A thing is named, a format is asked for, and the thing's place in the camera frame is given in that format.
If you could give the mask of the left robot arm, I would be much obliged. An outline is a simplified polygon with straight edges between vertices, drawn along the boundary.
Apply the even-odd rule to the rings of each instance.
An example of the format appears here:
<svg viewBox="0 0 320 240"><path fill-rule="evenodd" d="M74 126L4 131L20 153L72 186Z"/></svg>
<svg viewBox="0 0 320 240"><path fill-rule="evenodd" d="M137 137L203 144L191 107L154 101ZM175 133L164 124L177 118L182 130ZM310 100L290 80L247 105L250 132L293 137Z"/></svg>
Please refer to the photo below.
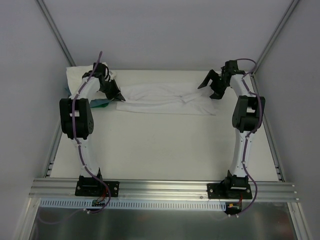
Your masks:
<svg viewBox="0 0 320 240"><path fill-rule="evenodd" d="M111 196L108 184L103 181L91 142L95 125L90 103L97 92L105 94L111 102L125 101L108 66L101 62L95 62L92 70L84 73L75 93L59 101L62 132L74 144L81 164L75 189L75 195L81 197Z"/></svg>

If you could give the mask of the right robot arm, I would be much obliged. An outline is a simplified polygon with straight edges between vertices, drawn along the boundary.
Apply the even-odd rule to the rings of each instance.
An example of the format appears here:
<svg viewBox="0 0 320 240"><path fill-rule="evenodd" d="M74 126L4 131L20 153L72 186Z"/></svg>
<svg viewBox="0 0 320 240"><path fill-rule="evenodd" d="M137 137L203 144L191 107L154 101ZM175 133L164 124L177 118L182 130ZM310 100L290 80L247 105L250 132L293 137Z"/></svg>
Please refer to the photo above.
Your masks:
<svg viewBox="0 0 320 240"><path fill-rule="evenodd" d="M251 144L257 130L262 125L265 98L251 91L245 81L250 72L240 70L238 61L226 61L221 73L210 70L199 85L199 89L209 86L213 100L223 98L226 89L232 88L237 102L232 114L232 126L235 129L235 147L231 166L226 177L220 183L207 184L209 199L245 199L251 200L252 190L248 172Z"/></svg>

